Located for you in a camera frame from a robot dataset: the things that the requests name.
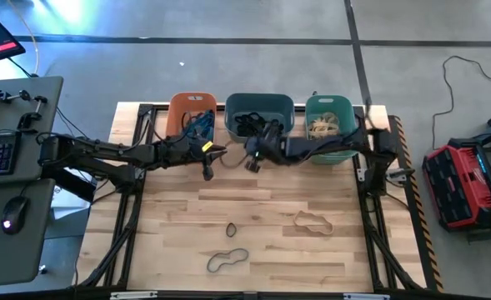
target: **wooden tabletop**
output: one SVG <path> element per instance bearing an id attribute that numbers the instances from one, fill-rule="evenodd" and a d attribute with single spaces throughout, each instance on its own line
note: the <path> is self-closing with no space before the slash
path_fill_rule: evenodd
<path id="1" fill-rule="evenodd" d="M 131 143 L 139 104 L 118 104 L 111 143 Z M 371 116 L 375 126 L 388 127 L 384 106 L 373 106 Z M 162 136 L 166 119 L 165 112 L 158 113 L 156 129 Z M 291 135 L 304 135 L 303 114 L 296 115 L 295 124 Z M 215 143 L 224 145 L 229 139 L 219 113 Z M 230 145 L 223 159 L 232 164 L 243 155 L 242 146 Z M 216 161 L 215 176 L 209 182 L 203 180 L 201 171 L 200 165 L 190 165 L 148 173 L 129 289 L 373 291 L 351 160 L 337 166 L 306 162 L 298 167 L 266 162 L 258 174 L 243 166 L 227 169 Z M 107 185 L 96 197 L 112 190 L 113 186 Z M 406 201 L 403 189 L 388 186 L 388 192 Z M 110 247 L 119 198 L 115 194 L 92 207 L 78 258 L 81 281 Z M 382 206 L 393 254 L 414 281 L 425 286 L 408 210 L 388 197 L 382 197 Z M 296 227 L 293 217 L 299 211 L 324 216 L 333 224 L 333 233 L 324 236 Z M 302 222 L 321 228 L 312 219 Z M 225 234 L 228 223 L 236 224 L 234 237 Z M 247 249 L 248 260 L 222 266 L 216 273 L 207 271 L 212 255 L 234 248 Z M 377 254 L 386 283 L 378 249 Z M 240 255 L 236 252 L 231 259 Z"/>

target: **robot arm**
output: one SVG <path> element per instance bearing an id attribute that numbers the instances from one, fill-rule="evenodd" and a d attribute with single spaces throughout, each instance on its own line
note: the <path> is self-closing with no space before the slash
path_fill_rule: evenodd
<path id="1" fill-rule="evenodd" d="M 38 163 L 51 173 L 74 168 L 108 178 L 119 192 L 134 185 L 140 172 L 190 163 L 202 163 L 204 179 L 210 180 L 210 165 L 226 153 L 225 147 L 213 145 L 200 135 L 168 137 L 150 145 L 134 146 L 56 133 L 41 133 L 37 140 L 42 144 Z M 103 159 L 129 164 L 116 166 Z"/>
<path id="2" fill-rule="evenodd" d="M 365 134 L 373 136 L 373 149 L 366 146 Z M 245 164 L 247 170 L 257 173 L 259 163 L 267 159 L 277 165 L 298 165 L 313 155 L 354 150 L 369 158 L 371 165 L 365 172 L 365 189 L 368 193 L 386 193 L 385 175 L 389 165 L 397 158 L 391 133 L 384 129 L 362 129 L 346 136 L 332 136 L 317 140 L 305 137 L 285 137 L 276 127 L 267 124 L 261 135 L 251 137 L 245 143 L 247 154 L 252 158 Z"/>

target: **tan rubber band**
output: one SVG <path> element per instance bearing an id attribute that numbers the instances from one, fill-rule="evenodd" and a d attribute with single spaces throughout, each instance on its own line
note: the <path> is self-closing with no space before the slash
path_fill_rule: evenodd
<path id="1" fill-rule="evenodd" d="M 308 125 L 308 135 L 311 138 L 325 138 L 339 135 L 339 120 L 332 112 L 326 112 Z"/>
<path id="2" fill-rule="evenodd" d="M 297 219 L 298 218 L 302 218 L 302 217 L 312 217 L 312 218 L 320 219 L 321 220 L 321 223 L 323 223 L 325 225 L 327 231 L 313 228 L 310 225 L 300 225 L 300 224 L 298 224 L 297 223 Z M 311 231 L 312 233 L 321 233 L 323 235 L 331 235 L 331 234 L 334 233 L 334 225 L 331 222 L 327 221 L 327 219 L 325 217 L 318 216 L 318 215 L 313 214 L 311 212 L 303 212 L 303 211 L 297 212 L 297 214 L 293 217 L 293 224 L 295 224 L 295 226 L 298 226 L 298 227 L 304 227 L 304 228 L 308 229 L 309 231 Z"/>

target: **concrete floor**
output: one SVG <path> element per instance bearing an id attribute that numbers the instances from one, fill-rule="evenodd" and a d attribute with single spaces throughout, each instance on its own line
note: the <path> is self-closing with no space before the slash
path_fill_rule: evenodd
<path id="1" fill-rule="evenodd" d="M 13 1 L 36 34 L 350 39 L 343 0 Z M 491 41 L 491 0 L 353 0 L 352 5 L 363 40 Z M 0 20 L 14 35 L 28 35 L 3 0 Z M 27 54 L 15 59 L 32 69 L 33 46 L 23 46 Z M 94 138 L 108 137 L 117 102 L 165 101 L 188 90 L 213 93 L 219 101 L 231 93 L 256 92 L 286 93 L 304 103 L 319 91 L 362 102 L 351 46 L 41 42 L 39 47 L 39 75 L 65 78 L 60 107 Z M 449 108 L 443 60 L 475 59 L 491 76 L 491 47 L 363 47 L 362 53 L 373 103 L 387 105 L 390 114 L 403 119 L 414 162 L 431 148 L 432 114 Z M 0 62 L 0 78 L 21 76 L 10 62 Z M 491 117 L 491 82 L 476 67 L 451 61 L 448 78 L 456 106 L 438 118 L 438 145 L 480 133 Z M 99 122 L 90 126 L 90 119 Z M 66 128 L 58 121 L 55 130 Z M 468 244 L 463 234 L 446 233 L 420 175 L 418 170 L 445 290 L 491 297 L 491 241 Z M 83 227 L 61 227 L 84 218 L 55 224 L 53 236 L 79 235 Z M 54 272 L 0 292 L 68 286 L 80 239 L 48 240 L 42 261 Z M 65 255 L 57 261 L 52 253 Z"/>

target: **black floor line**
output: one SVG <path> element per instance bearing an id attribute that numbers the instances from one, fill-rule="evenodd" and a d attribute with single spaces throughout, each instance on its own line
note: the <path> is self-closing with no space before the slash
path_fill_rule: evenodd
<path id="1" fill-rule="evenodd" d="M 356 65 L 356 75 L 358 76 L 358 83 L 360 85 L 362 100 L 364 103 L 366 103 L 367 101 L 371 101 L 371 95 L 369 93 L 368 78 L 365 75 L 365 67 L 363 66 L 362 48 L 360 47 L 360 40 L 358 38 L 356 19 L 354 18 L 354 11 L 351 0 L 344 0 L 344 3 L 347 13 L 348 30 L 351 34 L 351 40 L 353 41 L 353 54 L 354 64 Z"/>
<path id="2" fill-rule="evenodd" d="M 15 36 L 31 42 L 29 36 Z M 118 43 L 118 44 L 236 44 L 236 45 L 350 45 L 350 39 L 322 38 L 226 38 L 226 37 L 94 37 L 78 35 L 37 35 L 39 43 Z"/>
<path id="3" fill-rule="evenodd" d="M 395 40 L 360 40 L 362 46 L 383 47 L 481 47 L 491 48 L 491 41 L 395 41 Z"/>
<path id="4" fill-rule="evenodd" d="M 19 42 L 31 42 L 30 36 L 15 36 Z M 348 46 L 353 39 L 344 38 L 240 38 L 240 37 L 96 37 L 85 35 L 40 34 L 39 43 L 116 43 L 116 44 L 211 44 L 211 45 L 326 45 Z M 491 41 L 409 41 L 360 40 L 361 46 L 377 47 L 460 47 L 491 48 Z"/>

